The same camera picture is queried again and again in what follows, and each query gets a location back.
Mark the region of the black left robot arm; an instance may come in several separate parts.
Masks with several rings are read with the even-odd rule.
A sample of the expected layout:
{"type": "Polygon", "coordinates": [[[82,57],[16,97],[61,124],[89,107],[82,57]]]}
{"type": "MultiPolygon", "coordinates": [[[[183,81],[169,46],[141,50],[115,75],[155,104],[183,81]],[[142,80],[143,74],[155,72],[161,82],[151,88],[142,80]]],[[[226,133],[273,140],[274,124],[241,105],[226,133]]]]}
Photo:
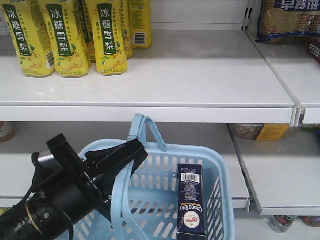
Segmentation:
{"type": "Polygon", "coordinates": [[[49,163],[32,154],[35,171],[24,198],[0,217],[3,240],[55,240],[74,237],[74,225],[92,211],[111,219],[111,196],[117,175],[128,165],[136,170],[147,158],[133,139],[81,158],[63,134],[47,142],[49,163]]]}

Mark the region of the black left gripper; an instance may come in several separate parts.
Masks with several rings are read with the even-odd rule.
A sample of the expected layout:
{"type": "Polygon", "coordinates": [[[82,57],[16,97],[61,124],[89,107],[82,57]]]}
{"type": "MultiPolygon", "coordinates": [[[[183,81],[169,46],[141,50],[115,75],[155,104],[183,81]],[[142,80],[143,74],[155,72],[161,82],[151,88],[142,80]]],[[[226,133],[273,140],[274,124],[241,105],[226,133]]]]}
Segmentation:
{"type": "Polygon", "coordinates": [[[111,221],[111,195],[117,175],[130,163],[134,174],[148,157],[137,139],[115,147],[85,152],[79,157],[61,133],[47,142],[60,166],[56,182],[49,188],[54,207],[75,224],[93,210],[111,221]]]}

